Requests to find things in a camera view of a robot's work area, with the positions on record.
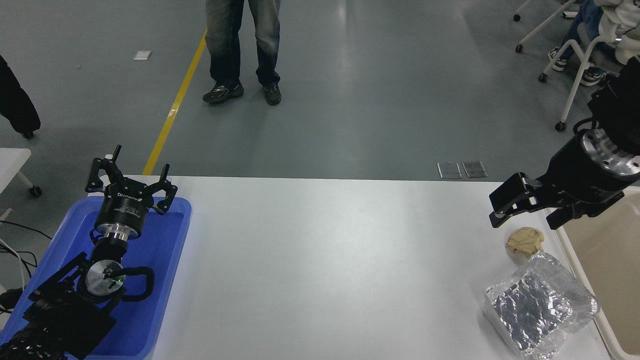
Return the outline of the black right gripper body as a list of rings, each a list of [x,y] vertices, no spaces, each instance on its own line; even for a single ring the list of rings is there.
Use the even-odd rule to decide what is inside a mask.
[[[576,134],[551,157],[539,180],[564,200],[572,217],[596,217],[622,198],[626,151],[607,134]]]

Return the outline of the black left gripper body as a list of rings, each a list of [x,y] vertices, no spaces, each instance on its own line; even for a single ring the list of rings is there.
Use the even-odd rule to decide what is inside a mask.
[[[119,224],[129,228],[130,235],[141,235],[149,210],[154,205],[153,196],[142,196],[141,191],[139,186],[107,185],[94,229],[105,234],[108,226]]]

